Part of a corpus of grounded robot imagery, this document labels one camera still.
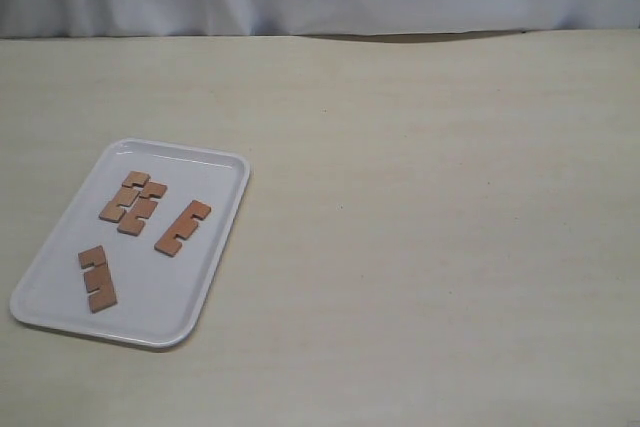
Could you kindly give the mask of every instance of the beige table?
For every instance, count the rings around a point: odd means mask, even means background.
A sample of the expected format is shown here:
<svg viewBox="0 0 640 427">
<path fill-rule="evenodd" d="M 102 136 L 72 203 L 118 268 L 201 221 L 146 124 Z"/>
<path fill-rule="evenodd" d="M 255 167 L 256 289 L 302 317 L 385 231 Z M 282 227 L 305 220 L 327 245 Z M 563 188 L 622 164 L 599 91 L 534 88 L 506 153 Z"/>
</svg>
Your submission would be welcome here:
<svg viewBox="0 0 640 427">
<path fill-rule="evenodd" d="M 0 423 L 640 420 L 640 31 L 455 39 L 0 42 L 5 305 L 110 142 L 253 165 L 194 335 L 5 309 Z"/>
</svg>

